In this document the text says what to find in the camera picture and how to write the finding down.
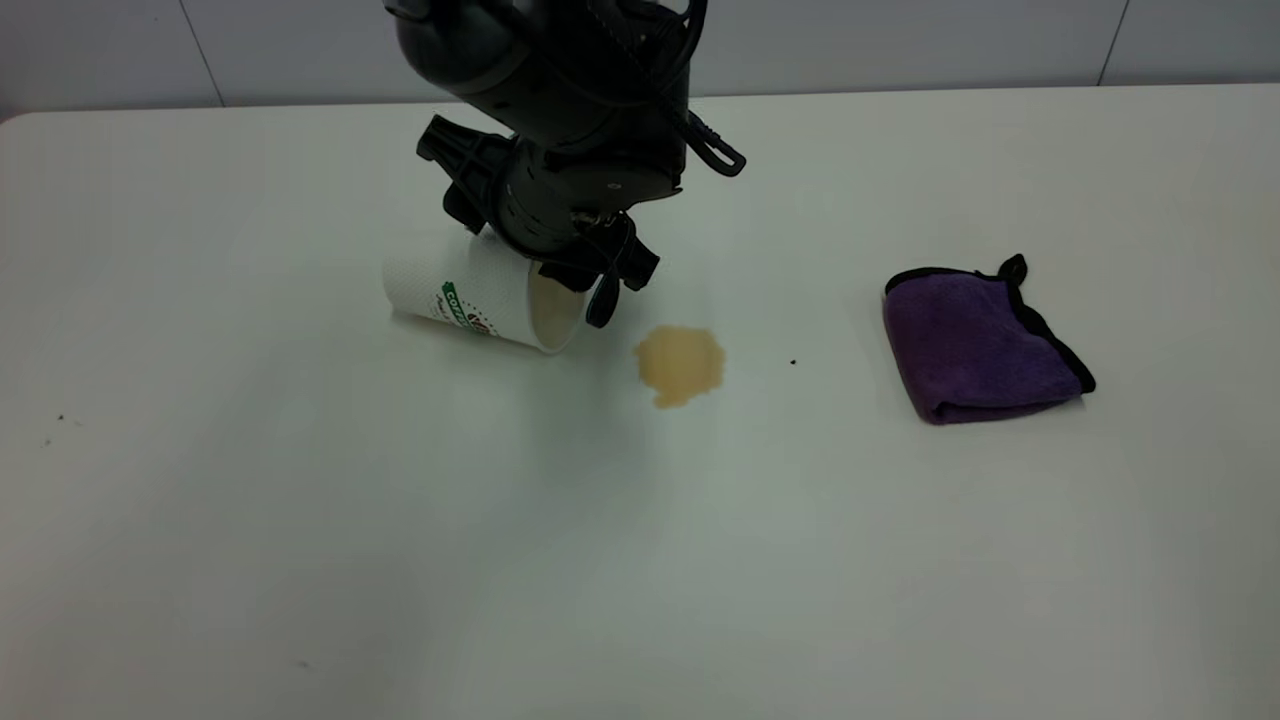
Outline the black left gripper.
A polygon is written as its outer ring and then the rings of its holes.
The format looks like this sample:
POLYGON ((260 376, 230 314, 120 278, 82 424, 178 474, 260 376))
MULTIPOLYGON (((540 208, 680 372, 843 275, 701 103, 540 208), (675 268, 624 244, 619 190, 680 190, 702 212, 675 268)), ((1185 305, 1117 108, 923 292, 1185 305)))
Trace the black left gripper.
POLYGON ((541 275, 572 292, 594 291, 585 322, 611 323, 621 286, 640 291, 659 258, 637 237, 628 210, 680 193, 684 143, 671 138, 608 143, 584 155, 553 152, 527 140, 492 191, 489 220, 541 275))

